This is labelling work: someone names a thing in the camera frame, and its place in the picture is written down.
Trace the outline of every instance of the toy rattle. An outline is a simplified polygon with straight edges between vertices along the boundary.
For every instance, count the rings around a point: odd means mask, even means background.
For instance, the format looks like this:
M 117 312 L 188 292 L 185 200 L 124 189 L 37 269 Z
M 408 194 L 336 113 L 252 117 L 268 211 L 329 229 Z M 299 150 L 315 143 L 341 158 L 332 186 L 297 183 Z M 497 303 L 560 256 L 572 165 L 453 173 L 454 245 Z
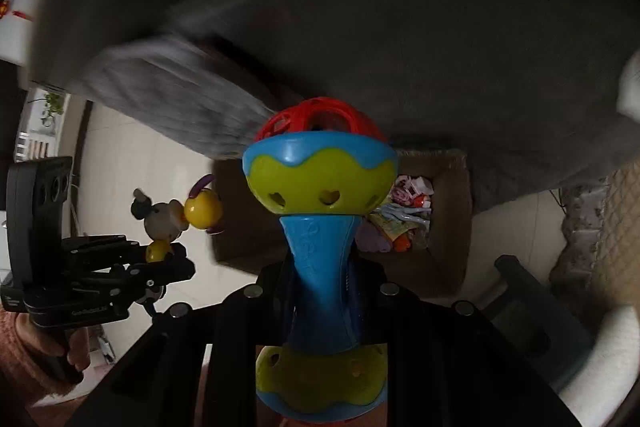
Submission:
M 362 216 L 393 186 L 396 152 L 347 103 L 314 98 L 271 118 L 242 168 L 258 201 L 282 216 L 300 282 L 287 343 L 258 357 L 257 394 L 309 423 L 360 416 L 386 397 L 386 346 L 360 344 L 349 257 Z
M 199 179 L 189 191 L 184 205 L 178 200 L 153 204 L 142 190 L 133 191 L 131 214 L 144 220 L 145 231 L 153 240 L 146 248 L 146 261 L 156 263 L 172 253 L 171 243 L 193 225 L 196 229 L 215 233 L 215 225 L 222 217 L 222 203 L 215 190 L 206 188 L 213 181 L 213 174 Z

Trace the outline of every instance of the pink fuzzy sleeve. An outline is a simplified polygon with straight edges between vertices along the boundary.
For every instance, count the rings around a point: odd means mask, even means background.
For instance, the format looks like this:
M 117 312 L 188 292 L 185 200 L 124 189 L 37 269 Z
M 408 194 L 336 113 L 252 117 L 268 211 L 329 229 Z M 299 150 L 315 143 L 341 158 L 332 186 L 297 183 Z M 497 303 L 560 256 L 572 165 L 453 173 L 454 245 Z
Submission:
M 0 305 L 0 371 L 25 405 L 47 394 L 66 394 L 73 386 L 48 377 L 22 345 L 15 331 L 17 314 Z

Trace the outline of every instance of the human hand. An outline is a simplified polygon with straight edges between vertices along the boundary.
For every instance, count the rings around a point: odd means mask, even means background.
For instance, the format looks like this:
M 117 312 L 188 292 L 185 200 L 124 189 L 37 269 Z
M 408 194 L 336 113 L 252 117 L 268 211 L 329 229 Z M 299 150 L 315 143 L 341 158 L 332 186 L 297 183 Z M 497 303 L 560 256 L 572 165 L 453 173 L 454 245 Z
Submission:
M 15 331 L 21 343 L 31 351 L 51 357 L 62 357 L 65 354 L 65 348 L 48 333 L 36 327 L 27 313 L 18 314 L 15 319 Z M 66 359 L 76 371 L 82 372 L 89 367 L 91 360 L 89 335 L 86 328 L 74 331 L 69 337 L 69 351 Z

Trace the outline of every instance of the grey plastic stool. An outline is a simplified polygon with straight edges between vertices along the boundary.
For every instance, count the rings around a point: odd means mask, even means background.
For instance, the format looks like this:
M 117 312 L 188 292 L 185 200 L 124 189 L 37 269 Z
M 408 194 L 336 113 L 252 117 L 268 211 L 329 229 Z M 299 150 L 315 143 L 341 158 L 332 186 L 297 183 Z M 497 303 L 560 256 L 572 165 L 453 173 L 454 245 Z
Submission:
M 548 338 L 542 353 L 524 353 L 538 374 L 556 392 L 562 389 L 583 365 L 594 340 L 584 326 L 540 284 L 514 255 L 501 255 L 494 266 L 507 283 L 507 290 L 482 313 L 494 320 L 514 301 L 524 305 Z

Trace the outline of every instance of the yellow toy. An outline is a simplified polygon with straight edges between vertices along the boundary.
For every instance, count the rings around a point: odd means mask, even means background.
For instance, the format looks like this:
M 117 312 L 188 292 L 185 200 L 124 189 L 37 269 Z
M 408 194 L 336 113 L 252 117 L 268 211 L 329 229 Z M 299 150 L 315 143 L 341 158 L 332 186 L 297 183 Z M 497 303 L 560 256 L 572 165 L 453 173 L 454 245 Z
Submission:
M 158 263 L 164 261 L 167 254 L 173 253 L 171 243 L 182 232 L 193 225 L 196 229 L 214 233 L 214 227 L 222 217 L 222 203 L 215 190 L 206 188 L 213 181 L 213 174 L 199 179 L 189 192 L 184 206 L 178 200 L 169 203 L 153 204 L 142 190 L 133 191 L 131 214 L 136 219 L 144 219 L 145 231 L 153 240 L 146 247 L 146 261 Z

